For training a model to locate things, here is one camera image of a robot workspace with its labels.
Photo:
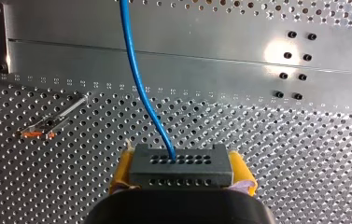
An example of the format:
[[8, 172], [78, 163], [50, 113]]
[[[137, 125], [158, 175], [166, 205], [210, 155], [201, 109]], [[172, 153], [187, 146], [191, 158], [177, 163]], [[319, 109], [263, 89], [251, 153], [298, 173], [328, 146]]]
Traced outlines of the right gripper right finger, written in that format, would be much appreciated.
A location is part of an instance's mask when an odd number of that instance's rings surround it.
[[254, 196], [258, 188], [258, 182], [246, 165], [243, 156], [235, 150], [229, 152], [229, 159], [232, 166], [232, 184], [230, 190]]

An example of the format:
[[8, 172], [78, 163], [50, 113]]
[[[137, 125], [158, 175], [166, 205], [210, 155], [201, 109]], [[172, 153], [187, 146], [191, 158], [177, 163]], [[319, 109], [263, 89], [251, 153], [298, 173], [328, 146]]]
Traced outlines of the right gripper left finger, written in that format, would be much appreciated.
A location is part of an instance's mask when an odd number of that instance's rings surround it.
[[126, 148], [121, 152], [120, 161], [109, 184], [108, 193], [110, 195], [127, 189], [140, 189], [140, 186], [130, 183], [129, 172], [132, 166], [135, 148], [129, 139], [125, 139], [125, 141]]

